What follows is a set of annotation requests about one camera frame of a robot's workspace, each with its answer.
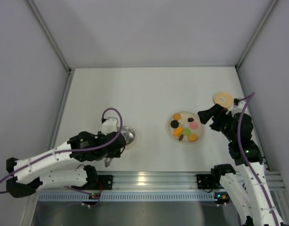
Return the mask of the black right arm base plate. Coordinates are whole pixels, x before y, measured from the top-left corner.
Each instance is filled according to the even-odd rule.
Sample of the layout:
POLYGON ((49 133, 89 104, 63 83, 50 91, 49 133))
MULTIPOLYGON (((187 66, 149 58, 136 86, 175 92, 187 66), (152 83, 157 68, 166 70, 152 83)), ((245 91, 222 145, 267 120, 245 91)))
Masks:
POLYGON ((198 189, 200 190, 210 191, 222 188, 221 185, 216 182, 216 180, 211 174, 197 174, 196 179, 198 189))

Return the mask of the metal serving tongs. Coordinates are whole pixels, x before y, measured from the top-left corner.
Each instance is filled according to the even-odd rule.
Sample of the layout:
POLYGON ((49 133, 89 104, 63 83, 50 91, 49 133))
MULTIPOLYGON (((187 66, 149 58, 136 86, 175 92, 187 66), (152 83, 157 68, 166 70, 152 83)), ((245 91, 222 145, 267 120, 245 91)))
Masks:
POLYGON ((105 158, 105 159, 104 159, 104 165, 105 165, 105 167, 106 167, 106 168, 109 167, 109 166, 111 165, 112 161, 113 161, 113 158, 105 158))

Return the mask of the orange fish-shaped cookie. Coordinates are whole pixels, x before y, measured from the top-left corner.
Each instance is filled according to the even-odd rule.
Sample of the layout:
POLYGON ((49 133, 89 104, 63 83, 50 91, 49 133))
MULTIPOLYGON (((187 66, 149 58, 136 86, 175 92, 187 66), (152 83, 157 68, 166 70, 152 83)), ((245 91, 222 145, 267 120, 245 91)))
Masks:
POLYGON ((182 133, 183 133, 183 127, 177 127, 177 128, 174 130, 173 135, 176 136, 176 137, 178 137, 178 136, 180 136, 182 133))

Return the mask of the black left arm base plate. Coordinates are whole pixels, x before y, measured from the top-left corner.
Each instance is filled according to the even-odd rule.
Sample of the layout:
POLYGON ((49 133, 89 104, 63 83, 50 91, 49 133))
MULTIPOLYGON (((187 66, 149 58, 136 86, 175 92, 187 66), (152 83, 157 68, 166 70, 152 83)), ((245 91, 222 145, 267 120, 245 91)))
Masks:
POLYGON ((113 175, 98 175, 98 189, 112 190, 113 178, 113 175))

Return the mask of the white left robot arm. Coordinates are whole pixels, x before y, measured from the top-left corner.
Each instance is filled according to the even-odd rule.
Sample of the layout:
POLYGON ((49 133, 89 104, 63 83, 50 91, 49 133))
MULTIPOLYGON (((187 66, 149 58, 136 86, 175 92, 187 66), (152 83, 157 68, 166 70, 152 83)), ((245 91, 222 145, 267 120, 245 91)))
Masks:
POLYGON ((84 161, 119 158, 126 140, 121 133, 94 135, 81 132, 60 146, 33 158, 9 158, 6 169, 11 175, 6 181, 6 191, 14 198, 30 196, 47 188, 68 186, 75 190, 95 189, 99 177, 95 167, 60 170, 61 167, 84 161))

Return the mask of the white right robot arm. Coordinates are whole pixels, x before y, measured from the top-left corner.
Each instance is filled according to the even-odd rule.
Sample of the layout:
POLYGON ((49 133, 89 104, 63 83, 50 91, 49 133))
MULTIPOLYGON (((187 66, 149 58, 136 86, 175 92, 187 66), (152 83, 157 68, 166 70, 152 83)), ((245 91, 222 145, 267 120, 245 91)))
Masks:
POLYGON ((225 189, 243 226, 283 226, 265 178, 261 151, 252 139, 253 122, 246 109, 228 110, 215 104, 199 111, 202 124, 221 132, 229 141, 235 165, 221 164, 211 169, 215 182, 225 189))

